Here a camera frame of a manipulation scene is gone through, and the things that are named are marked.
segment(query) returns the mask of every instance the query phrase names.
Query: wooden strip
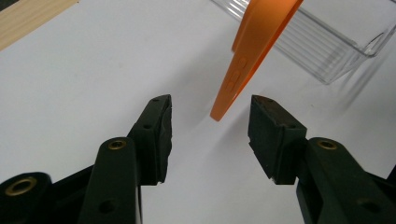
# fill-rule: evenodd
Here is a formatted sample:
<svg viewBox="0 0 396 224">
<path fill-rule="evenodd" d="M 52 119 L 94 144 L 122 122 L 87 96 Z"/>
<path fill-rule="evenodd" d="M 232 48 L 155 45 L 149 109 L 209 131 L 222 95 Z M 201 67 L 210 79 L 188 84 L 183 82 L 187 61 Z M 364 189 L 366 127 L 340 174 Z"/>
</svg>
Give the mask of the wooden strip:
<svg viewBox="0 0 396 224">
<path fill-rule="evenodd" d="M 73 6 L 78 0 L 20 0 L 0 11 L 0 50 Z"/>
</svg>

